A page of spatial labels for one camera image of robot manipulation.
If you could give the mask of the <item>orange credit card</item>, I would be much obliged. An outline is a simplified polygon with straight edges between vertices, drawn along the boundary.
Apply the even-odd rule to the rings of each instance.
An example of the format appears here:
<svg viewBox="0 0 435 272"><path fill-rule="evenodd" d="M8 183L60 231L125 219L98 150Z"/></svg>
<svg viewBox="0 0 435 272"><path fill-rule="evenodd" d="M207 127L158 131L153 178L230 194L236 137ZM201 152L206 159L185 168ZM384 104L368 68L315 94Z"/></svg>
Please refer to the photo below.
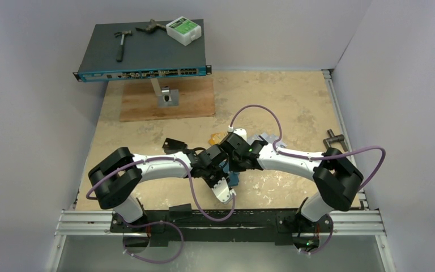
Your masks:
<svg viewBox="0 0 435 272"><path fill-rule="evenodd" d="M211 138L208 140L208 143L212 145L216 145L222 141L222 139L226 136L226 133L214 133L211 135Z"/></svg>

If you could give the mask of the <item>black credit card stack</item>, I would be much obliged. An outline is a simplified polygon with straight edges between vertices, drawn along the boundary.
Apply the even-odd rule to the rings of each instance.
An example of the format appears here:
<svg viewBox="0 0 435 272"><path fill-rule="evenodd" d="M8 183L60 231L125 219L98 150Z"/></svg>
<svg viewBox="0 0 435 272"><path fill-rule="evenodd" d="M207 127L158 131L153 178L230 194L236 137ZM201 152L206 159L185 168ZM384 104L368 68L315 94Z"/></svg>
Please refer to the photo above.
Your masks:
<svg viewBox="0 0 435 272"><path fill-rule="evenodd" d="M174 154L176 152L181 152L187 149L187 144L182 141L178 141L172 138L166 138L162 149L165 154Z"/></svg>

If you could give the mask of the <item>brown wooden board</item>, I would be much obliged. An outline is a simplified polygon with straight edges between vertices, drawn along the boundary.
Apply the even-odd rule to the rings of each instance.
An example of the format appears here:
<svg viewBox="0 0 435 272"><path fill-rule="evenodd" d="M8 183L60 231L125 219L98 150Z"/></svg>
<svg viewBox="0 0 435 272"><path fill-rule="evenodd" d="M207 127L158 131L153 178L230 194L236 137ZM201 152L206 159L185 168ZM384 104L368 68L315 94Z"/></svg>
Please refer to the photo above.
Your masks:
<svg viewBox="0 0 435 272"><path fill-rule="evenodd" d="M212 79L147 79L125 84L120 121L214 116Z"/></svg>

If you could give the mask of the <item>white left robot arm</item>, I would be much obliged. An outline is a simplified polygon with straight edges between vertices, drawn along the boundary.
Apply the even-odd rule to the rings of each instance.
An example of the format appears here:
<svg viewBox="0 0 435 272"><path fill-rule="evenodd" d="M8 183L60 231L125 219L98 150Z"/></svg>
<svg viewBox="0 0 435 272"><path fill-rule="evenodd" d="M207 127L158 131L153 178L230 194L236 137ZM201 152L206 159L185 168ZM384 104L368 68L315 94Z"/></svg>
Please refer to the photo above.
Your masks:
<svg viewBox="0 0 435 272"><path fill-rule="evenodd" d="M111 153L88 173L91 189L86 198L96 200L103 210L112 209L133 232L146 226L144 208L131 194L145 181L164 178L203 179L218 201L228 204L235 193L221 165L228 155L217 145L182 148L161 156L132 154L127 147Z"/></svg>

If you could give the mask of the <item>dark metal clamp tool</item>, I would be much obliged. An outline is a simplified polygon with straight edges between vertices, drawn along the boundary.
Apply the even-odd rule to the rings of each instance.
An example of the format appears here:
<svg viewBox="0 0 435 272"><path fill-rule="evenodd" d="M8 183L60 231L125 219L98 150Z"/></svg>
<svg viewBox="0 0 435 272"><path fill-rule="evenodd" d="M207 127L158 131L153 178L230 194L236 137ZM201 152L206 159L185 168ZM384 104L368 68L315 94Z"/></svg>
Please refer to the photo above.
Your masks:
<svg viewBox="0 0 435 272"><path fill-rule="evenodd" d="M154 19L151 19L149 24L146 27L144 27L144 28L135 27L136 31L138 31L138 32L144 32L144 33L148 33L148 34L152 34L152 33L154 33L158 29L160 29L162 31L165 31L165 32L167 31L165 25L162 25L162 24L158 23Z"/></svg>

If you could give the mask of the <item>white green plastic box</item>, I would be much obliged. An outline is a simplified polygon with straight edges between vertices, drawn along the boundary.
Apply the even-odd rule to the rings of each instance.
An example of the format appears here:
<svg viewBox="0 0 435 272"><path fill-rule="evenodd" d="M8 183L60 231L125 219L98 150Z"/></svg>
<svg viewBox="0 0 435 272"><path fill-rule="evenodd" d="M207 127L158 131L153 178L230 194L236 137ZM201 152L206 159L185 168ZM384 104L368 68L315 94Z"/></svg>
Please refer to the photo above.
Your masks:
<svg viewBox="0 0 435 272"><path fill-rule="evenodd" d="M165 29L168 36L183 46L188 46L203 36L202 27L184 16L167 23Z"/></svg>

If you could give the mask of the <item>black block on base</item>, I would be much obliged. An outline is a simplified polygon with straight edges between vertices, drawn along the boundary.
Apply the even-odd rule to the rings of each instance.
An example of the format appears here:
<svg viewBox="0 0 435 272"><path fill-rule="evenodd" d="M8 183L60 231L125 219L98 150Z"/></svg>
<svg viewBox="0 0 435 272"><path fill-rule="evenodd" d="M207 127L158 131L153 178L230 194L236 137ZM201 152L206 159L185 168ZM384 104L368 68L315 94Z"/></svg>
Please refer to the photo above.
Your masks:
<svg viewBox="0 0 435 272"><path fill-rule="evenodd" d="M190 203L172 206L168 211L170 220L186 219L193 216L193 209Z"/></svg>

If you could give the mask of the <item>grey metal stand bracket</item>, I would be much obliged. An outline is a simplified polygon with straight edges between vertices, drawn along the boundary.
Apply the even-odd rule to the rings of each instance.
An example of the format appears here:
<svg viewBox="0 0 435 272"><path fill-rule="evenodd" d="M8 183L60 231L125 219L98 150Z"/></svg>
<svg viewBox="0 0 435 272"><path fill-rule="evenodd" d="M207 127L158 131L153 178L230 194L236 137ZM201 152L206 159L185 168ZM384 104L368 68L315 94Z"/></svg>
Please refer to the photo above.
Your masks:
<svg viewBox="0 0 435 272"><path fill-rule="evenodd" d="M179 90L161 87L158 79L151 78L152 88L157 96L158 107L177 107L179 106Z"/></svg>

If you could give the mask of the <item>black handled hammer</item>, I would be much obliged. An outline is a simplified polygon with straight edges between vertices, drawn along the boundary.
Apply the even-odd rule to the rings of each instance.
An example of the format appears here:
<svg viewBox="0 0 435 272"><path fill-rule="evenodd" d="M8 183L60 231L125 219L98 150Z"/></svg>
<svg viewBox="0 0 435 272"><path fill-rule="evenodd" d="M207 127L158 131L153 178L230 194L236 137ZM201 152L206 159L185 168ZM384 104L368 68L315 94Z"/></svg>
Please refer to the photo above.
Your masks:
<svg viewBox="0 0 435 272"><path fill-rule="evenodd" d="M126 38L126 36L132 36L132 35L133 35L132 30L114 33L115 37L121 38L119 46L118 46L117 54L116 54L116 61L117 62L122 62L122 60L123 60L124 51L125 51L125 38Z"/></svg>

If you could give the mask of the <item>blue network switch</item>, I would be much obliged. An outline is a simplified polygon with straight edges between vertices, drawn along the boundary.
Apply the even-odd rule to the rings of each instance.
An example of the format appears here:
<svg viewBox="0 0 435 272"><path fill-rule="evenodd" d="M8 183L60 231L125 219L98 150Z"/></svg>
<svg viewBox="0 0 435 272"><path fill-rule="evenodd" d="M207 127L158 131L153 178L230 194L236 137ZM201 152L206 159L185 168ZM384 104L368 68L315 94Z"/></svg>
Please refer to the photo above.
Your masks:
<svg viewBox="0 0 435 272"><path fill-rule="evenodd" d="M156 30L152 34L138 32L147 22L109 23L95 25L78 70L73 73L79 82L197 77L211 75L206 62L205 42L201 37L183 46ZM125 38L122 62L116 61L120 37L114 33L132 30Z"/></svg>

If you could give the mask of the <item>blue leather card holder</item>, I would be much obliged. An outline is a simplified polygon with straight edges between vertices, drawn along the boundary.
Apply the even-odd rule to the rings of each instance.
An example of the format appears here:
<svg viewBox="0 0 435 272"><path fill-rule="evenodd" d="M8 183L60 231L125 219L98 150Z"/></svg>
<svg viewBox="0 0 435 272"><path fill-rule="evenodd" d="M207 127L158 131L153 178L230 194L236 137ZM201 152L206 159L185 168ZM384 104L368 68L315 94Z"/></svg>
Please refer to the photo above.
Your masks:
<svg viewBox="0 0 435 272"><path fill-rule="evenodd" d="M239 183L239 173L228 172L227 183L230 187L237 186Z"/></svg>

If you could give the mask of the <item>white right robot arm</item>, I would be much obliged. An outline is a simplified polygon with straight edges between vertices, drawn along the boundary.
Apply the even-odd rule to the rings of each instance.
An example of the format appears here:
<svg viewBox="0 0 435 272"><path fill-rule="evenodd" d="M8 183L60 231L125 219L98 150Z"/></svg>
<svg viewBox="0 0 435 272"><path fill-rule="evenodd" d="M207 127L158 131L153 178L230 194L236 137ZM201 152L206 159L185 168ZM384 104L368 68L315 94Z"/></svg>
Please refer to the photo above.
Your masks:
<svg viewBox="0 0 435 272"><path fill-rule="evenodd" d="M317 193L304 202L295 216L299 229L308 231L332 211L349 211L360 190L363 174L336 148L326 152L279 149L267 141L249 144L240 135L228 133L219 143L233 172L280 171L315 183Z"/></svg>

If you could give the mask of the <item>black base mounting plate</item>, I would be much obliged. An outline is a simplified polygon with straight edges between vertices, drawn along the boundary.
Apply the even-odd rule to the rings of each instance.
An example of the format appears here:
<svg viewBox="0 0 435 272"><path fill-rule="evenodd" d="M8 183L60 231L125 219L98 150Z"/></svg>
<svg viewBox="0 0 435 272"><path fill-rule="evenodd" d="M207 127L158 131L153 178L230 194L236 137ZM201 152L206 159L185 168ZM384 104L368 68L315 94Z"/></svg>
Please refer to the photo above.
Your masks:
<svg viewBox="0 0 435 272"><path fill-rule="evenodd" d="M147 210L135 223L126 224L112 215L111 233L142 234L151 247L165 247L171 241L273 243L316 249L324 233L333 231L329 215L311 222L299 209L236 209L230 218L214 222L198 210L186 219L170 220L168 210Z"/></svg>

